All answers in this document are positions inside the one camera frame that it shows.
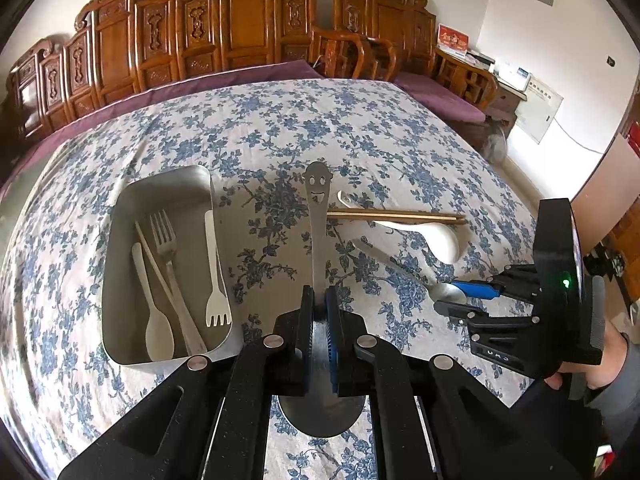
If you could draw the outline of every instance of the screw head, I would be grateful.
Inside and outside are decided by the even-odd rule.
[[[284,344],[284,339],[278,334],[269,334],[262,340],[262,342],[267,348],[278,348]]]
[[[204,355],[194,355],[187,361],[187,368],[189,368],[189,370],[197,372],[206,368],[207,364],[209,364],[209,360],[204,357]]]
[[[358,343],[358,346],[362,346],[363,348],[373,348],[378,344],[378,340],[371,334],[365,334],[357,338],[356,343]]]
[[[453,368],[453,359],[448,355],[436,355],[433,359],[433,365],[440,370],[451,370]]]

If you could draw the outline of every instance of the electrical box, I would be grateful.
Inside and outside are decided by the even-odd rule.
[[[539,144],[558,113],[563,97],[533,76],[525,94],[527,100],[520,102],[516,110],[516,126]]]

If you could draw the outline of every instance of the spoon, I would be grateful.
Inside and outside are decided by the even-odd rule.
[[[338,200],[346,207],[362,209],[346,193],[338,191]],[[454,264],[460,258],[460,244],[455,232],[444,224],[430,222],[426,224],[399,224],[396,222],[377,221],[376,224],[395,229],[396,231],[412,231],[424,238],[431,253],[444,264]]]
[[[327,438],[347,431],[364,408],[364,396],[338,397],[331,379],[331,359],[327,335],[326,307],[326,210],[329,204],[332,174],[319,161],[312,162],[303,173],[306,202],[311,223],[312,281],[314,312],[311,353],[304,356],[308,367],[306,394],[301,397],[278,396],[286,419],[302,433]]]
[[[149,321],[146,324],[145,332],[146,352],[152,361],[169,361],[174,358],[174,333],[171,330],[169,320],[154,303],[149,279],[146,275],[145,261],[142,257],[142,246],[139,242],[133,244],[131,256],[133,256],[142,292],[149,306]]]
[[[449,301],[450,303],[466,304],[466,294],[457,286],[453,285],[453,283],[436,283],[435,285],[427,285],[426,283],[421,282],[414,274],[407,272],[399,265],[393,263],[391,258],[389,258],[380,249],[369,247],[357,238],[351,240],[351,243],[357,250],[368,254],[371,258],[379,261],[385,267],[389,267],[389,269],[393,269],[398,274],[402,274],[404,277],[409,278],[412,282],[423,286],[427,290],[427,294],[433,303],[436,301]]]

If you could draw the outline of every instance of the white plastic fork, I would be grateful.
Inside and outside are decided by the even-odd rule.
[[[209,301],[207,301],[207,326],[211,326],[211,319],[213,319],[213,326],[229,324],[231,323],[231,307],[229,306],[229,300],[220,291],[218,285],[219,263],[216,258],[218,247],[216,245],[216,228],[212,210],[204,213],[204,229],[207,237],[207,255],[209,257],[209,270],[213,287]]]
[[[169,288],[171,294],[174,297],[174,308],[180,321],[180,328],[182,330],[182,337],[184,338],[184,344],[187,347],[189,355],[204,354],[207,352],[207,346],[202,340],[198,327],[193,322],[193,317],[187,309],[187,305],[184,303],[184,298],[180,292],[178,281],[175,278],[174,263],[172,261],[175,251],[178,248],[178,242],[175,238],[174,228],[169,222],[169,217],[164,209],[152,214],[150,216],[151,230],[154,234],[154,240],[156,242],[156,250],[158,255],[164,260],[166,264],[166,274],[169,278]]]

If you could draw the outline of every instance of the white plastic spoon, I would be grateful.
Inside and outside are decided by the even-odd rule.
[[[152,361],[169,361],[174,358],[174,333],[171,330],[169,320],[154,303],[140,243],[133,244],[131,256],[133,256],[142,292],[149,306],[149,321],[146,324],[145,332],[146,352]]]
[[[338,191],[338,200],[351,209],[362,209],[346,193]],[[444,264],[454,264],[460,258],[460,245],[455,232],[449,226],[429,222],[426,224],[399,224],[396,222],[379,222],[376,224],[395,229],[397,231],[412,231],[418,233],[427,242],[431,253]]]

